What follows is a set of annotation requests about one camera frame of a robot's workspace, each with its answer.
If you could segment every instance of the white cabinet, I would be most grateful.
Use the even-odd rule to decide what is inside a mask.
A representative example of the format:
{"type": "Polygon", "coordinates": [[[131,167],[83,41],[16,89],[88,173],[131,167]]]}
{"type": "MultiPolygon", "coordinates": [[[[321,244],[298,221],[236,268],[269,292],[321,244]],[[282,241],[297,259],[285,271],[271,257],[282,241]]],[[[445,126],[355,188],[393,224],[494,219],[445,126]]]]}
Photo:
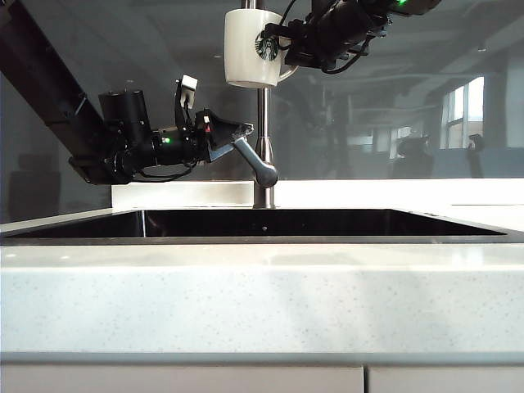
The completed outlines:
{"type": "Polygon", "coordinates": [[[2,393],[364,393],[362,368],[3,365],[2,393]]]}
{"type": "Polygon", "coordinates": [[[370,368],[369,393],[522,393],[524,368],[370,368]]]}

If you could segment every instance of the faucet handle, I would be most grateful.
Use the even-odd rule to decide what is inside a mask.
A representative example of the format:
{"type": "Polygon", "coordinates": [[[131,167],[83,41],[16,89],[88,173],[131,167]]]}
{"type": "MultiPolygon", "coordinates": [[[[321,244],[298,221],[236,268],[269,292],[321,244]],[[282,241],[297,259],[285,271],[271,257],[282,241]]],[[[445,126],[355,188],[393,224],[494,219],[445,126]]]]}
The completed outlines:
{"type": "Polygon", "coordinates": [[[271,164],[263,162],[243,135],[233,135],[233,146],[244,157],[255,172],[255,181],[262,188],[271,188],[278,181],[278,170],[271,164]]]}

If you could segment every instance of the stainless steel faucet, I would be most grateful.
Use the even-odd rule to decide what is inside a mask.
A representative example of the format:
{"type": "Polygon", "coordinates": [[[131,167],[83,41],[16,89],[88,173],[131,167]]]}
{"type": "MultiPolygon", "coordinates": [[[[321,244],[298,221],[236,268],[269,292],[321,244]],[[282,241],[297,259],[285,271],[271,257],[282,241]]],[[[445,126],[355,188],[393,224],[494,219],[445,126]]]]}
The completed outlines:
{"type": "MultiPolygon", "coordinates": [[[[242,8],[255,8],[264,10],[264,0],[242,0],[242,8]]],[[[266,164],[273,164],[273,148],[269,136],[269,104],[271,92],[268,88],[258,89],[258,139],[255,151],[266,164]]],[[[254,209],[274,209],[275,189],[261,187],[255,182],[254,209]]]]}

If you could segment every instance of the white mug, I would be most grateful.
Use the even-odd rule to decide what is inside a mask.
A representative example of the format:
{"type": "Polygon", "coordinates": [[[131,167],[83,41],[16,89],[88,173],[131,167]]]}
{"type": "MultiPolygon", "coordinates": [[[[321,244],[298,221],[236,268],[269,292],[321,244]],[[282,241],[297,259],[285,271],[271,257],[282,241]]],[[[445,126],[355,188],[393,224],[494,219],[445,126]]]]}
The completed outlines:
{"type": "Polygon", "coordinates": [[[242,88],[274,88],[293,74],[291,68],[280,74],[282,50],[278,40],[262,39],[268,23],[280,23],[282,17],[271,11],[239,9],[226,14],[224,64],[229,84],[242,88]]]}

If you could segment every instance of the kitchen sink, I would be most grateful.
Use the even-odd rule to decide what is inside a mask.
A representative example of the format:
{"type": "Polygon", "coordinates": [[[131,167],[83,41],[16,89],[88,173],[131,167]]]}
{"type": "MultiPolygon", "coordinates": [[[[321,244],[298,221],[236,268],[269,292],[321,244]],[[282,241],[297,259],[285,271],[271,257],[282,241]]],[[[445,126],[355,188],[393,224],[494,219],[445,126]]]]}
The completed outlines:
{"type": "Polygon", "coordinates": [[[5,233],[2,244],[514,242],[522,233],[401,210],[141,210],[5,233]]]}

